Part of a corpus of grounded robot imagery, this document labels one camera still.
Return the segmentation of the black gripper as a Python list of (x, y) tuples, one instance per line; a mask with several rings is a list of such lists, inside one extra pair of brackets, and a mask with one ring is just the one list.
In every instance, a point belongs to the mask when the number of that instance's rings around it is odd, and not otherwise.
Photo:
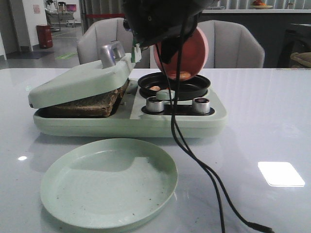
[(171, 63), (180, 51), (181, 30), (190, 36), (197, 27), (200, 13), (214, 0), (123, 0), (128, 27), (136, 41), (147, 47), (160, 43), (160, 58)]

